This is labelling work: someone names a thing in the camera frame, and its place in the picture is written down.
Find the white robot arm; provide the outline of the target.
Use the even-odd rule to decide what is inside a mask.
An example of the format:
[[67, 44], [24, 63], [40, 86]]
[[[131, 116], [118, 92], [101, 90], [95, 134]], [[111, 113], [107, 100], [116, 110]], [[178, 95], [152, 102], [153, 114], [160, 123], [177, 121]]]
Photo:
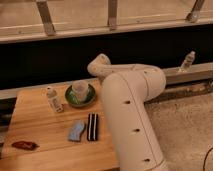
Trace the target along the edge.
[[165, 89], [162, 69], [145, 64], [113, 65], [100, 54], [87, 70], [101, 80], [101, 101], [120, 171], [169, 171], [144, 107]]

